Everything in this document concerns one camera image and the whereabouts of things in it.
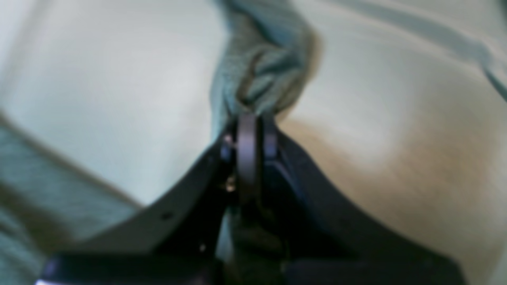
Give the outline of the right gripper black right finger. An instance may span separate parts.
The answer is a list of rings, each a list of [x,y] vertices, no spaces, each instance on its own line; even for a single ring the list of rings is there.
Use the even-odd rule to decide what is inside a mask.
[[[260,119],[261,200],[288,247],[287,285],[463,285],[452,260],[395,233],[334,186],[306,151]]]

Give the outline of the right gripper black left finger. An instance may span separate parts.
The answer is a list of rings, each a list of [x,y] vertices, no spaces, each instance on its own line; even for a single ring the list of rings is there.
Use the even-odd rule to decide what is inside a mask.
[[[185,176],[121,224],[54,254],[38,285],[222,285],[215,256],[227,206],[255,198],[258,119],[240,115]]]

